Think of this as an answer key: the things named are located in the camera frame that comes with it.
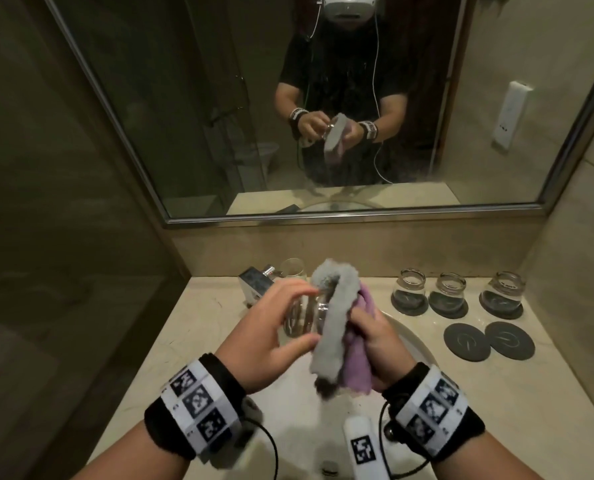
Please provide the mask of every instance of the wristband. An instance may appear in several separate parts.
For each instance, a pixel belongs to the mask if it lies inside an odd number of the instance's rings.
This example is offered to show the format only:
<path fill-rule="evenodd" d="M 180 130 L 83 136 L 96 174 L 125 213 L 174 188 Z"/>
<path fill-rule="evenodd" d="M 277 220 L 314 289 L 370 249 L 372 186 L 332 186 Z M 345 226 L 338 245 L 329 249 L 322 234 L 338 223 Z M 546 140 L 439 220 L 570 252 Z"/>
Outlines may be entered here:
<path fill-rule="evenodd" d="M 379 136 L 379 128 L 377 128 L 377 125 L 372 121 L 360 121 L 359 124 L 365 129 L 363 134 L 364 139 L 372 141 Z"/>
<path fill-rule="evenodd" d="M 299 120 L 301 120 L 304 114 L 308 114 L 308 111 L 302 107 L 296 107 L 288 118 L 288 123 L 293 130 L 294 139 L 299 139 L 301 137 L 301 131 L 299 131 Z"/>
<path fill-rule="evenodd" d="M 392 403 L 390 426 L 398 426 L 392 428 L 395 438 L 433 463 L 485 432 L 466 395 L 436 365 L 417 364 L 383 395 Z"/>
<path fill-rule="evenodd" d="M 245 391 L 212 354 L 189 363 L 170 379 L 144 414 L 154 443 L 192 460 L 239 427 Z"/>

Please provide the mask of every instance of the gray cloth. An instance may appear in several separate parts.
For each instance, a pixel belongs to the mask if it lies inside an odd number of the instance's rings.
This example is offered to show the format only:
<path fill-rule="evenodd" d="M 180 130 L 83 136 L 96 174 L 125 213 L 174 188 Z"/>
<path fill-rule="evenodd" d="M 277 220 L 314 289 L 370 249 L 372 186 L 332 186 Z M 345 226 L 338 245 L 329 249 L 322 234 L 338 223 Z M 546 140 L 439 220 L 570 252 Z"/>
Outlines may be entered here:
<path fill-rule="evenodd" d="M 310 280 L 320 290 L 334 289 L 328 303 L 324 330 L 312 353 L 310 372 L 317 374 L 317 390 L 324 396 L 326 390 L 334 390 L 343 367 L 345 347 L 343 336 L 348 321 L 348 312 L 357 300 L 361 288 L 359 273 L 349 264 L 340 264 L 327 259 L 319 266 Z"/>

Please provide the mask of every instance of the mirror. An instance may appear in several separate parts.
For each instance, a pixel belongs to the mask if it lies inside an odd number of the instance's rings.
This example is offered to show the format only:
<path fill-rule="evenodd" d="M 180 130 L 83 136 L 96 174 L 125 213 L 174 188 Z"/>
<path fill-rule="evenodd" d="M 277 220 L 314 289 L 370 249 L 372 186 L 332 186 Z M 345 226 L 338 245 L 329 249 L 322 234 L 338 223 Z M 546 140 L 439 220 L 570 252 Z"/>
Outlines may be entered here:
<path fill-rule="evenodd" d="M 173 219 L 535 202 L 594 83 L 594 0 L 47 1 Z"/>

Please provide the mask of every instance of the hand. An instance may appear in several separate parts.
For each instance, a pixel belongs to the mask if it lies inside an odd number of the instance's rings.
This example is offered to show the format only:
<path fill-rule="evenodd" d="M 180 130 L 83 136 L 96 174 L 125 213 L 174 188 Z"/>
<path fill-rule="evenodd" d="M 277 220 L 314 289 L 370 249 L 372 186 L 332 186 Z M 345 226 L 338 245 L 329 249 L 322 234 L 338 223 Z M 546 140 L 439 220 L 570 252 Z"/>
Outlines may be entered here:
<path fill-rule="evenodd" d="M 361 308 L 353 308 L 350 322 L 361 330 L 366 339 L 368 361 L 376 374 L 372 378 L 375 391 L 385 391 L 413 370 L 416 360 L 379 310 L 375 310 L 373 318 Z"/>
<path fill-rule="evenodd" d="M 294 299 L 317 293 L 317 288 L 303 280 L 276 282 L 217 349 L 215 355 L 246 394 L 268 387 L 299 357 L 315 348 L 320 339 L 316 333 L 302 335 L 280 347 L 277 331 Z"/>
<path fill-rule="evenodd" d="M 325 112 L 315 111 L 301 116 L 298 127 L 301 136 L 311 141 L 318 141 L 324 137 L 329 124 L 330 118 Z"/>
<path fill-rule="evenodd" d="M 357 121 L 348 120 L 350 131 L 343 136 L 343 150 L 347 152 L 363 141 L 366 129 Z"/>

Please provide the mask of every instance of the person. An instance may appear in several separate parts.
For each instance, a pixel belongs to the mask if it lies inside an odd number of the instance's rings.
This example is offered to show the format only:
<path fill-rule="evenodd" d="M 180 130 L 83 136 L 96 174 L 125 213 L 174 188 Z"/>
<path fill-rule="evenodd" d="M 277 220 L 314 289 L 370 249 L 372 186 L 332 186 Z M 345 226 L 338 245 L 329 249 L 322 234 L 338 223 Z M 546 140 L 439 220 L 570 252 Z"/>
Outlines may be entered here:
<path fill-rule="evenodd" d="M 319 336 L 315 333 L 281 347 L 278 342 L 278 330 L 294 299 L 317 293 L 316 288 L 302 280 L 280 280 L 218 347 L 214 356 L 245 394 L 268 387 L 295 360 L 317 345 Z M 383 390 L 405 380 L 416 362 L 388 320 L 378 311 L 373 318 L 355 308 L 350 322 L 365 335 L 375 387 Z M 141 421 L 82 469 L 74 480 L 181 480 L 189 460 L 158 446 L 151 433 Z M 432 462 L 432 468 L 439 480 L 540 479 L 487 431 L 470 438 L 445 460 Z"/>
<path fill-rule="evenodd" d="M 275 109 L 301 139 L 304 171 L 317 185 L 394 183 L 382 143 L 404 123 L 409 82 L 403 61 L 379 16 L 360 26 L 322 18 L 312 38 L 297 33 L 289 43 Z M 345 153 L 340 163 L 326 164 L 323 139 L 339 112 L 350 118 Z"/>

